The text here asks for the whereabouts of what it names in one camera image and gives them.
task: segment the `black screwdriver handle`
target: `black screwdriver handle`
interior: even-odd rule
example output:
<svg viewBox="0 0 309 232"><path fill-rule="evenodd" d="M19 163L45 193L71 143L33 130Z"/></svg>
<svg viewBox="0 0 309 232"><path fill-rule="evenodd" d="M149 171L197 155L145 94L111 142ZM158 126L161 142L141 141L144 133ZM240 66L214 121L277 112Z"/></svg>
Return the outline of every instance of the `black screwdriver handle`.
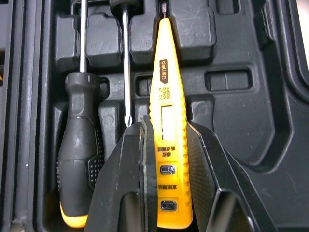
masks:
<svg viewBox="0 0 309 232"><path fill-rule="evenodd" d="M57 177L61 207L68 217L88 214L95 182L103 166L99 91L99 80L93 74L74 72L66 78L69 113L59 151Z"/></svg>
<svg viewBox="0 0 309 232"><path fill-rule="evenodd" d="M142 11L142 6L142 0L110 0L111 13L118 19L121 19L123 10L129 10L133 15Z"/></svg>

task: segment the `metal button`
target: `metal button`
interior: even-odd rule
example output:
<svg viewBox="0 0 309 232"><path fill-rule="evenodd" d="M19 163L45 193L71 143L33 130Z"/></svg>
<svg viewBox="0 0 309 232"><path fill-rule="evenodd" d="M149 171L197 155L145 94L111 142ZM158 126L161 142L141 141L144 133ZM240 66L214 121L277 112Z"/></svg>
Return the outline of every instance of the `metal button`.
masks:
<svg viewBox="0 0 309 232"><path fill-rule="evenodd" d="M171 174L174 174L175 171L176 169L174 165L162 165L160 167L160 172L163 175L171 175Z"/></svg>
<svg viewBox="0 0 309 232"><path fill-rule="evenodd" d="M175 211L177 204L175 201L161 201L161 209L165 211Z"/></svg>

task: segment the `tool case compartment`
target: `tool case compartment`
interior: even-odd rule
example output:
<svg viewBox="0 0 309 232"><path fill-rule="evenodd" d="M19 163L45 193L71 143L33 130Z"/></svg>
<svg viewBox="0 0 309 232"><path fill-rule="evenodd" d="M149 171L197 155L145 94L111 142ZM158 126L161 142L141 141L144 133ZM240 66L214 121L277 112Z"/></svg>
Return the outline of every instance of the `tool case compartment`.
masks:
<svg viewBox="0 0 309 232"><path fill-rule="evenodd" d="M131 19L134 122L149 113L160 2L143 0ZM68 112L65 78L79 65L80 2L4 3L1 230L75 231L61 217L56 160ZM100 77L107 159L125 129L122 30L108 0L88 5L86 54L89 72ZM296 1L168 0L168 12L188 121L214 131L243 165L279 231L309 230L309 72Z"/></svg>

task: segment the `black brand label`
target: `black brand label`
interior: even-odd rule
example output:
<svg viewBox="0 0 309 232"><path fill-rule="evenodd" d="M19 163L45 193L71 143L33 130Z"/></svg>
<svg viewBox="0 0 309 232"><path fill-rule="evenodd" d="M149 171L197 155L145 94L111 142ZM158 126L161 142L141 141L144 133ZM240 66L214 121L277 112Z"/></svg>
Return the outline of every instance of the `black brand label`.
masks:
<svg viewBox="0 0 309 232"><path fill-rule="evenodd" d="M163 84L167 84L169 82L167 59L160 60L160 81Z"/></svg>

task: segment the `screwdriver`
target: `screwdriver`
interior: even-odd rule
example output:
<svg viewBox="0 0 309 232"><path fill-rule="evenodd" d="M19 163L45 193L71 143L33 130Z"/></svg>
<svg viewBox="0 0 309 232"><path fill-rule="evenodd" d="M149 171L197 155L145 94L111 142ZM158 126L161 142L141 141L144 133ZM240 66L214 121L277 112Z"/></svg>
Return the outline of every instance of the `screwdriver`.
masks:
<svg viewBox="0 0 309 232"><path fill-rule="evenodd" d="M86 72L86 25L87 0L82 0L80 71L66 77L69 112L57 162L60 210L65 223L73 228L86 224L97 175L103 166L97 102L100 85L97 76Z"/></svg>
<svg viewBox="0 0 309 232"><path fill-rule="evenodd" d="M131 102L131 57L130 57L130 33L129 12L136 12L141 8L141 0L110 0L112 14L121 18L123 31L123 59L124 59L124 95L125 95L125 124L132 125Z"/></svg>
<svg viewBox="0 0 309 232"><path fill-rule="evenodd" d="M162 13L149 107L156 153L157 225L184 229L193 220L185 97L166 3Z"/></svg>

